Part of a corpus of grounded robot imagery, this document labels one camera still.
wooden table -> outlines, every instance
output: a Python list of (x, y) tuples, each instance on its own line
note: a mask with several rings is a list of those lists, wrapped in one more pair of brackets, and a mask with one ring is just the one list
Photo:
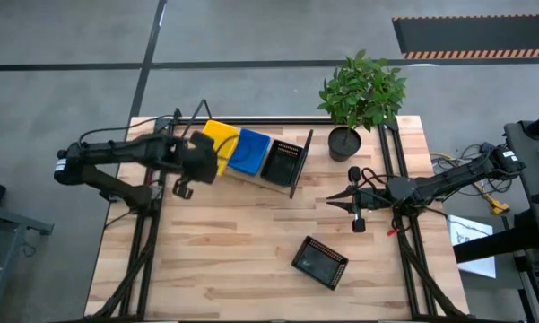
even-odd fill
[[(134, 118), (132, 124), (143, 119)], [(420, 117), (399, 117), (398, 123), (409, 175), (432, 175)], [(387, 236), (392, 213), (363, 212), (367, 230), (353, 233), (352, 217), (325, 200), (347, 186), (350, 166), (385, 173), (378, 132), (358, 129), (361, 149), (349, 161), (337, 162), (328, 156), (331, 126), (247, 128), (298, 145), (315, 130), (295, 197), (223, 176), (211, 186), (190, 183), (193, 198), (182, 200), (170, 193), (177, 176), (169, 175), (146, 319), (409, 319), (396, 236)], [(152, 123), (133, 128), (128, 139), (151, 131)], [(123, 164), (118, 177), (139, 185), (143, 174), (142, 166)], [(124, 205), (111, 206), (108, 221), (124, 211)], [(419, 222), (430, 273), (451, 301), (468, 312), (445, 219), (426, 213)], [(86, 314), (98, 310), (122, 280), (134, 227), (132, 215), (105, 231)], [(291, 266), (308, 235), (350, 259), (334, 292)], [(418, 276), (415, 285), (424, 309)]]

black mesh basket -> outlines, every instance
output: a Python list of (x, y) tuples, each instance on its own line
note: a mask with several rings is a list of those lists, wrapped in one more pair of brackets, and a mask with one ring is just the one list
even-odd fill
[(265, 165), (261, 170), (261, 178), (282, 186), (290, 186), (293, 182), (295, 165), (301, 157), (303, 149), (296, 145), (273, 140)]
[(334, 291), (348, 263), (349, 259), (308, 236), (291, 264)]

plastic bin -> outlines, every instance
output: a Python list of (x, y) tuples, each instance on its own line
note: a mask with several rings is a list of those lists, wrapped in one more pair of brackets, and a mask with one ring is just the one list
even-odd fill
[(241, 129), (237, 147), (230, 158), (229, 165), (234, 170), (256, 176), (267, 153), (271, 138), (258, 132)]
[(213, 149), (217, 151), (217, 176), (221, 176), (225, 172), (225, 167), (237, 146), (239, 140), (239, 130), (236, 127), (223, 124), (214, 120), (209, 120), (205, 124), (204, 134), (209, 135), (213, 140)]
[(347, 264), (349, 264), (349, 259), (309, 236), (305, 238), (291, 262), (292, 266), (331, 291), (334, 291), (339, 284)]
[(303, 149), (296, 145), (273, 140), (271, 150), (261, 170), (261, 178), (282, 186), (293, 182), (293, 171)]

gray floor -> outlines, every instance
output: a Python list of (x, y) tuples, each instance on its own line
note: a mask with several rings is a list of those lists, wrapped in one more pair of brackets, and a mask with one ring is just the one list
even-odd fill
[[(0, 64), (140, 62), (156, 0), (0, 1)], [(539, 13), (539, 0), (170, 0), (154, 61), (342, 58), (359, 48), (400, 57), (390, 17)], [(189, 114), (202, 99), (213, 114), (318, 115), (330, 68), (152, 71), (141, 115)], [(509, 121), (539, 117), (539, 65), (409, 66), (403, 114), (421, 115), (429, 147), (458, 154), (502, 143)], [(56, 151), (85, 130), (126, 123), (139, 73), (0, 72), (0, 183), (8, 209), (56, 223), (21, 258), (1, 309), (3, 322), (77, 319), (83, 313), (108, 205), (93, 189), (52, 178)], [(121, 139), (123, 132), (98, 139)], [(108, 171), (115, 172), (115, 167)], [(500, 199), (527, 208), (519, 183)], [(455, 196), (452, 214), (489, 213)], [(490, 290), (463, 275), (471, 312), (523, 319), (513, 290)]]

blue bin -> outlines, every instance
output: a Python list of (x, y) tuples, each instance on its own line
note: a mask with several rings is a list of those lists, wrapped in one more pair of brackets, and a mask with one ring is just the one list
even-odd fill
[(271, 138), (268, 135), (241, 128), (237, 147), (230, 158), (234, 170), (256, 176), (267, 153)]

